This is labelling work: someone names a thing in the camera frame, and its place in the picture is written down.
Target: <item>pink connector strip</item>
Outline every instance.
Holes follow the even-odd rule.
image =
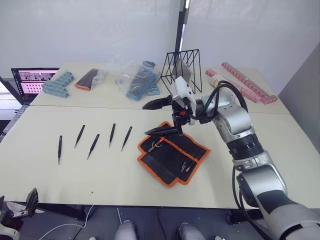
[[[278,100],[278,97],[276,95],[269,95],[268,93],[266,93],[262,88],[260,88],[257,84],[255,84],[252,80],[250,80],[247,76],[245,76],[231,64],[223,62],[221,66],[233,76],[235,76],[240,82],[246,85],[249,89],[251,89],[254,93],[260,96],[260,101],[263,104],[270,104]]]
[[[207,69],[205,71],[205,74],[208,75],[209,77],[213,77],[214,75],[217,74],[216,71],[212,70],[212,69]],[[251,100],[252,102],[254,103],[258,103],[261,101],[261,97],[258,96],[257,94],[255,94],[254,92],[252,91],[249,91],[245,88],[243,88],[242,86],[240,86],[239,84],[235,83],[234,81],[224,77],[228,82],[232,83],[238,90],[239,92],[242,94],[242,96],[244,96],[245,98]]]

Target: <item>black wire rack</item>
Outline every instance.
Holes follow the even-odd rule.
[[[202,93],[199,49],[168,52],[166,54],[160,78],[169,93],[171,93],[169,85],[180,76],[188,82],[194,94],[196,89]]]

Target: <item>orange-trimmed tool pouch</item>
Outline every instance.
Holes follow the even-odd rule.
[[[171,125],[163,122],[159,127],[169,128]],[[211,151],[185,133],[183,136],[148,136],[138,148],[142,152],[138,161],[167,187],[176,182],[187,185]]]

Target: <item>white wall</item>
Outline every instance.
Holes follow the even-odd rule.
[[[125,59],[163,64],[180,0],[0,0],[0,76],[10,68]]]
[[[320,40],[319,0],[192,0],[182,48],[258,69],[279,93]]]

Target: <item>white table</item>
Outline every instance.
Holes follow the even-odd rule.
[[[84,76],[92,68],[103,68],[105,63],[98,62],[66,62],[56,74],[57,76],[68,70],[72,72],[75,76],[75,80],[70,83],[66,89],[69,92],[70,96],[65,98],[55,97],[49,94],[41,92],[31,105],[36,106],[65,106],[65,107],[95,107],[95,108],[116,108],[116,109],[141,109],[144,104],[147,102],[164,98],[169,95],[168,90],[162,81],[159,82],[158,86],[160,88],[160,95],[147,96],[144,95],[139,101],[134,101],[127,98],[124,93],[116,85],[115,81],[117,76],[111,72],[107,73],[104,80],[99,82],[95,88],[91,91],[85,91],[76,88],[75,83]],[[209,85],[208,77],[205,75],[205,71],[208,67],[202,67],[202,88],[203,93],[196,91],[196,95],[200,98],[203,94],[210,94],[213,90],[213,87]],[[216,70],[218,73],[226,76],[229,79],[232,79],[236,82],[239,82],[235,77],[228,73],[222,67],[213,67],[212,69]],[[263,88],[270,95],[275,94],[270,86],[266,83],[261,74],[252,68],[239,68],[244,74],[249,78],[255,81],[261,88]],[[248,110],[250,113],[274,113],[274,114],[288,114],[287,108],[284,104],[278,100],[275,103],[264,105],[261,102],[254,103],[250,100],[247,100]],[[171,111],[170,107],[164,108],[164,110]]]
[[[288,196],[309,208],[320,208],[319,154],[292,116],[252,113],[251,119],[287,184]],[[36,187],[41,203],[236,208],[232,157],[213,123],[183,127],[212,150],[188,185],[168,188],[138,163],[137,145],[144,132],[162,121],[171,122],[170,111],[30,106],[0,143],[0,192],[8,201],[25,201]],[[74,149],[83,124],[86,127]],[[120,152],[129,126],[133,126],[131,135]],[[97,133],[98,143],[86,160]],[[60,165],[59,135],[63,135]]]

